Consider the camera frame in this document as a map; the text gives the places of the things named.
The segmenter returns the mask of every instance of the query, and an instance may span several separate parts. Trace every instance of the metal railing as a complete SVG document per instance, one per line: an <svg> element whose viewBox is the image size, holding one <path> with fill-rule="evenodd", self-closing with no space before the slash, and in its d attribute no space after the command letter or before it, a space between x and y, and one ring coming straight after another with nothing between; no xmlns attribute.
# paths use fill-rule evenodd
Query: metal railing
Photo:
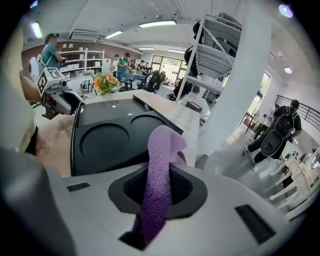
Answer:
<svg viewBox="0 0 320 256"><path fill-rule="evenodd" d="M292 99L278 95L275 103L281 106L290 106ZM298 114L301 119L306 120L320 131L320 112L300 103Z"/></svg>

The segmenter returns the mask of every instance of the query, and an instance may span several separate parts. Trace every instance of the man in green shirt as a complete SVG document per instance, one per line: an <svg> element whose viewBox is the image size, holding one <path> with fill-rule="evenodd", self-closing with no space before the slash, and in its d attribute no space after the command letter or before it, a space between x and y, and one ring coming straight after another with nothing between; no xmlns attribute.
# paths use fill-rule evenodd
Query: man in green shirt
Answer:
<svg viewBox="0 0 320 256"><path fill-rule="evenodd" d="M122 81L123 79L123 73L126 72L127 66L129 65L129 60L128 60L129 57L130 57L130 53L126 52L124 56L118 61L118 70L117 70L118 81Z"/></svg>
<svg viewBox="0 0 320 256"><path fill-rule="evenodd" d="M57 34L50 33L45 38L45 46L42 51L42 59L47 68L57 68L60 70L61 55L58 53Z"/></svg>

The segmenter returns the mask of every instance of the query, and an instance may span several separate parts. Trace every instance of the gray floor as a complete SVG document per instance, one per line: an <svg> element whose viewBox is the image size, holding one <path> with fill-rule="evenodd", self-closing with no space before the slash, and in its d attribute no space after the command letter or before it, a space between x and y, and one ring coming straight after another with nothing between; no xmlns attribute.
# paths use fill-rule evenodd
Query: gray floor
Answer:
<svg viewBox="0 0 320 256"><path fill-rule="evenodd" d="M239 181L268 201L270 196L283 189L282 184L275 186L276 182L281 179L281 174L270 176L270 173L279 168L279 164L275 159L267 158L254 166L250 157L242 154L245 146L250 144L250 137L254 135L251 130L248 130L247 134L244 134L246 129L247 127L243 124L240 125L220 149L209 157L205 163L205 170L214 167L212 170L216 174ZM287 196L279 197L270 203L276 207ZM286 213L288 209L284 208L281 211Z"/></svg>

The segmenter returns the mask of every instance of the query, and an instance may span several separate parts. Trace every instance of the round ceiling light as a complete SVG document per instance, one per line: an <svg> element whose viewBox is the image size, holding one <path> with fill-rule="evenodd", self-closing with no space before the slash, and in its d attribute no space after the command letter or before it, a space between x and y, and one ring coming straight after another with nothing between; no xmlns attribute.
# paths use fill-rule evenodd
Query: round ceiling light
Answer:
<svg viewBox="0 0 320 256"><path fill-rule="evenodd" d="M286 67L286 68L284 69L284 71L287 72L288 74L291 74L291 73L292 73L292 70L291 70L290 67Z"/></svg>
<svg viewBox="0 0 320 256"><path fill-rule="evenodd" d="M283 16L285 16L287 18L291 18L294 15L292 10L289 8L289 6L287 6L285 4L279 5L279 11Z"/></svg>

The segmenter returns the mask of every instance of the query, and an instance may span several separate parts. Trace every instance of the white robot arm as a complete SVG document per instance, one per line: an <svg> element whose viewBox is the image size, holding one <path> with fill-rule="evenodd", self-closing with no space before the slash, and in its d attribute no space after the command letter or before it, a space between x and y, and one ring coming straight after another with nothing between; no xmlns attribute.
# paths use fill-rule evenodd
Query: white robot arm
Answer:
<svg viewBox="0 0 320 256"><path fill-rule="evenodd" d="M72 115L85 101L67 86L65 76L56 67L45 67L37 82L45 118L51 120L57 114Z"/></svg>

